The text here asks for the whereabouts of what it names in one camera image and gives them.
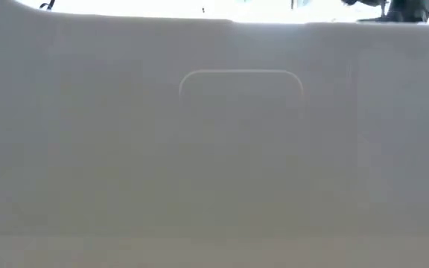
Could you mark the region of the translucent plastic bin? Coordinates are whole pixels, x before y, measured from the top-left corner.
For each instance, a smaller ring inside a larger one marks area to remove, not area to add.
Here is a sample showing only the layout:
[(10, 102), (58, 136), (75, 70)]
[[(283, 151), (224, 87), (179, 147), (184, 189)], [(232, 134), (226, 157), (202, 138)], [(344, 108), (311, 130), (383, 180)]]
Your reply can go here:
[(0, 268), (429, 268), (429, 25), (0, 0)]

